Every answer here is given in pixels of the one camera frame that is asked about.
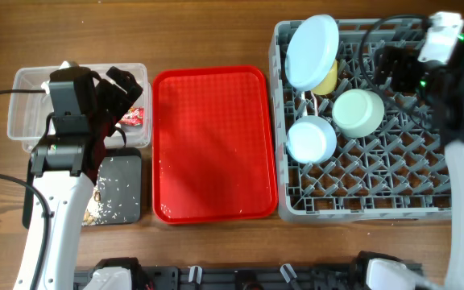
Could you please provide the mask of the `white tissue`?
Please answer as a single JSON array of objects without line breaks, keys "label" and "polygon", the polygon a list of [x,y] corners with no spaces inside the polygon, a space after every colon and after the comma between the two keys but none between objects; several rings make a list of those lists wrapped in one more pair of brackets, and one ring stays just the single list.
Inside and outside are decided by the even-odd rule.
[{"label": "white tissue", "polygon": [[40,86],[41,89],[43,89],[44,92],[45,92],[46,94],[50,94],[50,93],[51,93],[49,83],[50,83],[50,81],[44,81],[44,82],[41,84],[41,86]]}]

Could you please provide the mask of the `light blue plate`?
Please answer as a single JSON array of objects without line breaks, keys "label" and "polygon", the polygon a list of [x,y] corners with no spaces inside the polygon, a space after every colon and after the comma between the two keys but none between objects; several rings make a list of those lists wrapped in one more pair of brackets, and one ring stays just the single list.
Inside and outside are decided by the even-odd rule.
[{"label": "light blue plate", "polygon": [[317,87],[333,67],[338,45],[338,25],[330,15],[318,14],[302,22],[286,51],[289,84],[299,91]]}]

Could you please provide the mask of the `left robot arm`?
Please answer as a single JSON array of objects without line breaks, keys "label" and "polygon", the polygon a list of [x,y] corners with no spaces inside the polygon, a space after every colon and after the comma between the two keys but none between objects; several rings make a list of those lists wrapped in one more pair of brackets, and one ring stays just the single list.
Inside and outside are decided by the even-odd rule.
[{"label": "left robot arm", "polygon": [[34,194],[16,289],[69,289],[82,219],[106,157],[106,138],[143,95],[135,76],[115,66],[104,76],[68,66],[49,76],[45,130],[31,150]]}]

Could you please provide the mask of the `red snack wrapper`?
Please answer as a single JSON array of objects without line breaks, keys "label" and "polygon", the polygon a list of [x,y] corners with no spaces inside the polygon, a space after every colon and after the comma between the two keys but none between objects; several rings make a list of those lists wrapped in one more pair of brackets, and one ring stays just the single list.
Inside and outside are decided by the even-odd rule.
[{"label": "red snack wrapper", "polygon": [[144,108],[131,107],[118,123],[125,126],[142,126],[144,124]]}]

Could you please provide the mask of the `white plastic spoon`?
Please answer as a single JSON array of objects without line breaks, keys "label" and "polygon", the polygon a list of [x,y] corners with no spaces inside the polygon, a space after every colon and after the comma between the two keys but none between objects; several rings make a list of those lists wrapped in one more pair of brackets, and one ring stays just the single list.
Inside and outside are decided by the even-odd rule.
[{"label": "white plastic spoon", "polygon": [[299,104],[299,107],[297,109],[297,113],[298,113],[300,118],[308,115],[308,113],[307,113],[307,100],[306,100],[306,97],[305,97],[305,92],[302,92],[300,94],[300,104]]}]

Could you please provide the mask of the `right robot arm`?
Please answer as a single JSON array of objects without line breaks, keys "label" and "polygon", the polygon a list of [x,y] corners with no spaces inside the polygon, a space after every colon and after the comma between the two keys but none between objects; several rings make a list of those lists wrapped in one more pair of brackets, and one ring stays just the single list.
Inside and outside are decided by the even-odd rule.
[{"label": "right robot arm", "polygon": [[438,129],[449,170],[452,238],[443,287],[464,289],[464,20],[457,13],[420,17],[420,50],[385,47],[375,71],[361,68],[368,86],[413,120]]}]

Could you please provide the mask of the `light blue small bowl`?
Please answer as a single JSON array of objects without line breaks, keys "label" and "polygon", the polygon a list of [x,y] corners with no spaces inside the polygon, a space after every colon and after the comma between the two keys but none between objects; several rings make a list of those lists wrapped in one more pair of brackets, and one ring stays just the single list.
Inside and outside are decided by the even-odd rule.
[{"label": "light blue small bowl", "polygon": [[288,154],[301,164],[320,164],[330,159],[337,146],[334,128],[324,118],[309,115],[299,118],[287,133]]}]

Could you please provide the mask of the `green bowl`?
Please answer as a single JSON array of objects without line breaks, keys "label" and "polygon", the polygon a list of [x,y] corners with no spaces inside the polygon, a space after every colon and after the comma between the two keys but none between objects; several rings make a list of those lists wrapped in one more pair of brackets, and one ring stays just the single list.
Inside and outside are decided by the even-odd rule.
[{"label": "green bowl", "polygon": [[383,121],[384,115],[384,104],[380,96],[364,89],[350,89],[342,93],[334,102],[332,110],[334,123],[348,138],[371,135]]}]

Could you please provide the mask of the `yellow plastic cup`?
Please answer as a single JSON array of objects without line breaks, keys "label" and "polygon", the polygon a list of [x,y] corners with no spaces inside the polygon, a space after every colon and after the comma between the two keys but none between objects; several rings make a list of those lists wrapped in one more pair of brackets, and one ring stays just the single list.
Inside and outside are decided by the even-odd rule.
[{"label": "yellow plastic cup", "polygon": [[338,62],[335,60],[331,69],[325,76],[324,80],[314,89],[312,89],[311,92],[315,95],[327,95],[329,93],[332,93],[336,88],[337,78]]}]

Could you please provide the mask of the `white plastic fork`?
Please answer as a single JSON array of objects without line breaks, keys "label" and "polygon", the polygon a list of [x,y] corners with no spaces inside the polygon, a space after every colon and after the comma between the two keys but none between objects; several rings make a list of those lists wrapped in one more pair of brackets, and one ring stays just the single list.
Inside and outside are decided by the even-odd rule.
[{"label": "white plastic fork", "polygon": [[313,99],[313,110],[314,110],[314,115],[319,117],[319,105],[316,96],[311,92],[311,97]]}]

